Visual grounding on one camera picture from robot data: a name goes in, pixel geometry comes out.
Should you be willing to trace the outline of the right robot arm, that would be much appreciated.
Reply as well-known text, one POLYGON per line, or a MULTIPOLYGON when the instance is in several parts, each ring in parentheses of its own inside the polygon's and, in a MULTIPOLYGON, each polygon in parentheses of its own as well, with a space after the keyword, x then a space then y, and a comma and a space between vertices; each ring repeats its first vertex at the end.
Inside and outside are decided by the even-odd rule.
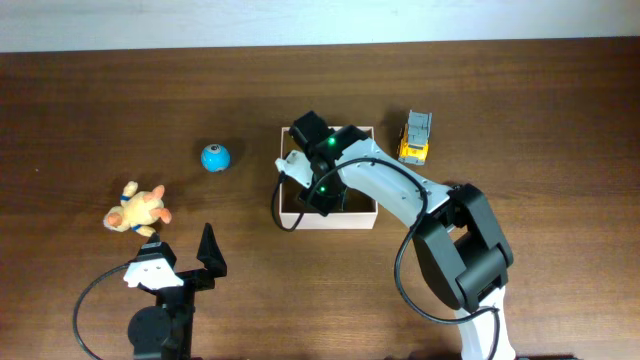
POLYGON ((394 261, 394 282, 407 247, 415 249, 427 286, 455 313, 464 359, 513 359, 504 315, 513 252, 486 196, 471 184, 435 183, 386 154, 365 131, 330 127, 310 111, 289 127, 296 143, 278 171, 298 182, 299 199, 326 217, 348 189, 377 202, 408 229, 394 261))

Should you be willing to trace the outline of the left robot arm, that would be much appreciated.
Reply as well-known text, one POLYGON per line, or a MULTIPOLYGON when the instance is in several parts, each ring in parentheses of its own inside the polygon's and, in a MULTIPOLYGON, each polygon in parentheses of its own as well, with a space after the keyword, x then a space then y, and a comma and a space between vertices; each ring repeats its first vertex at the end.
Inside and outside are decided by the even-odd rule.
POLYGON ((211 224, 204 225, 196 258, 203 266, 176 272, 177 257, 170 245, 152 235, 128 265, 124 281, 155 297, 131 318, 127 335, 133 357, 141 360, 191 357, 195 294, 215 288, 227 275, 227 265, 211 224))

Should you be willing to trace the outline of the yellow grey toy truck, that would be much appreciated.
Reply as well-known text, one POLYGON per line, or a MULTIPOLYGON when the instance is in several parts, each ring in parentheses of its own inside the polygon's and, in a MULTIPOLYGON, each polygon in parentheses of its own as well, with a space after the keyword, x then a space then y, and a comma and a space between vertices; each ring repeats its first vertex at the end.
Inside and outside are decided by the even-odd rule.
POLYGON ((429 151, 432 114, 411 110, 398 146, 398 161, 412 165, 424 165, 429 151))

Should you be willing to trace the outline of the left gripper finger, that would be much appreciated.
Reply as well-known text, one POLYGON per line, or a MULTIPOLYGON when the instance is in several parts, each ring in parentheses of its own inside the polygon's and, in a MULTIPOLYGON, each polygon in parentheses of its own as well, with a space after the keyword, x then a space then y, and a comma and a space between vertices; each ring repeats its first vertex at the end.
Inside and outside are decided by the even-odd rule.
POLYGON ((157 233, 152 234, 136 254, 137 262, 155 259, 166 260, 171 268, 175 266, 177 261, 177 257, 169 244, 163 242, 157 233))
POLYGON ((225 277, 227 275, 227 264, 216 242, 213 227, 210 223, 204 225, 196 258, 213 277, 225 277))

